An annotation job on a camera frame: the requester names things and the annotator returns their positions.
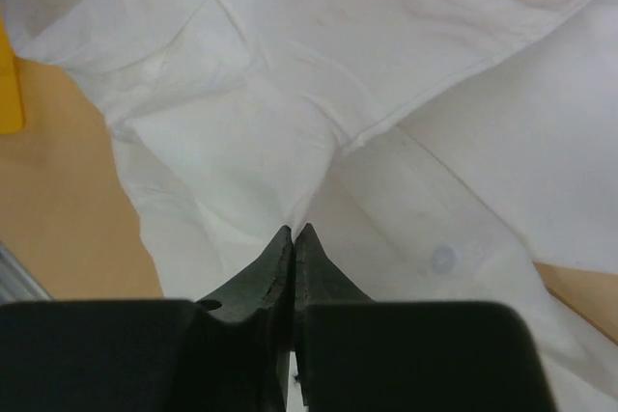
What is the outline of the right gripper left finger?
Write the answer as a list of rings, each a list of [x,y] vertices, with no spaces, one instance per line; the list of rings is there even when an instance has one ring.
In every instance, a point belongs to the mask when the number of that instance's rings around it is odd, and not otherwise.
[[[281,411],[293,241],[199,301],[20,302],[1,309],[5,411]]]

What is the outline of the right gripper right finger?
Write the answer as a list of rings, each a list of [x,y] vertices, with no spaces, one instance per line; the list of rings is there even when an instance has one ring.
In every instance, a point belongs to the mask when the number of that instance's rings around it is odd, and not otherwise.
[[[327,256],[295,242],[295,349],[310,411],[549,411],[531,334],[493,302],[377,302]]]

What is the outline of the white long sleeve shirt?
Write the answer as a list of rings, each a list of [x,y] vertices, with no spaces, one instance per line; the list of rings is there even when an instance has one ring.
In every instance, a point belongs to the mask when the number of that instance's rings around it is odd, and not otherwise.
[[[617,349],[535,262],[617,269],[617,0],[1,0],[102,114],[162,291],[313,222],[369,294],[504,303],[562,411]]]

